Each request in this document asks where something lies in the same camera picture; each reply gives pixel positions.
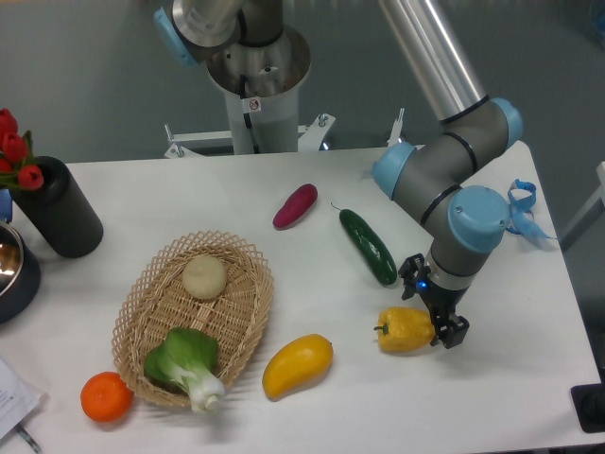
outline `metal pole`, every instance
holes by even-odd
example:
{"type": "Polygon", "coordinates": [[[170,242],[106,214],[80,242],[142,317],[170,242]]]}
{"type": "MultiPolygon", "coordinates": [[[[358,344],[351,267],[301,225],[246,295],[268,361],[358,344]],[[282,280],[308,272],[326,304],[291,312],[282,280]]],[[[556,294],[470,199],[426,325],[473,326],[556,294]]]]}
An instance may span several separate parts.
{"type": "Polygon", "coordinates": [[[437,2],[379,3],[440,121],[466,111],[486,97],[437,2]]]}

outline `orange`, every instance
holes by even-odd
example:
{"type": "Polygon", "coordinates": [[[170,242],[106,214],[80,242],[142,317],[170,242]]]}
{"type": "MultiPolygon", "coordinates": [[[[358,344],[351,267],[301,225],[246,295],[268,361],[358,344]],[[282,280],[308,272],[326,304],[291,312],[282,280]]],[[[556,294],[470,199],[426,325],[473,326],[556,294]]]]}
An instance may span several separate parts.
{"type": "Polygon", "coordinates": [[[91,377],[79,395],[86,416],[98,423],[110,423],[124,416],[132,406],[133,392],[116,372],[91,377]]]}

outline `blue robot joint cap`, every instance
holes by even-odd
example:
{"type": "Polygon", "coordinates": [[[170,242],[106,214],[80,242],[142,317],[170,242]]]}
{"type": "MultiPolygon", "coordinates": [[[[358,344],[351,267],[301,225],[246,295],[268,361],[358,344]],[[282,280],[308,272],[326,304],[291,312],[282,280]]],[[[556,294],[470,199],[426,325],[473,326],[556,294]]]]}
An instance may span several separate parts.
{"type": "Polygon", "coordinates": [[[468,186],[452,198],[447,219],[462,246],[475,253],[490,253],[509,226],[510,208],[493,189],[468,186]]]}

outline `pepper stem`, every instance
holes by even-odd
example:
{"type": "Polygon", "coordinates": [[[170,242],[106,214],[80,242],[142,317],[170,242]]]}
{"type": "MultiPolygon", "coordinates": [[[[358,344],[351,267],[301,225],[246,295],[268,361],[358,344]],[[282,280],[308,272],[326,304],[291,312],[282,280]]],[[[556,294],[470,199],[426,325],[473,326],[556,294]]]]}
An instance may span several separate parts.
{"type": "Polygon", "coordinates": [[[375,326],[374,331],[382,331],[382,334],[387,335],[389,333],[389,326],[385,323],[382,326],[375,326]]]}

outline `woven basket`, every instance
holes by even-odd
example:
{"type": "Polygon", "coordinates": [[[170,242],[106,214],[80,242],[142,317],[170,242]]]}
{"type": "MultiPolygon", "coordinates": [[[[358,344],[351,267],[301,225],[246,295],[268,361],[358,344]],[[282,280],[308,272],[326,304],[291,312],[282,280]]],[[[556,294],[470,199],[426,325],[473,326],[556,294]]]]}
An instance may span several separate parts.
{"type": "Polygon", "coordinates": [[[151,384],[143,375],[143,364],[171,328],[196,328],[218,340],[214,373],[229,389],[261,340],[272,295],[268,262],[244,239],[199,232],[175,240],[151,260],[122,305],[112,338],[118,373],[135,395],[147,401],[190,406],[186,395],[151,384]],[[199,254],[220,259],[227,269],[227,286],[214,299],[197,299],[182,285],[182,270],[199,254]]]}

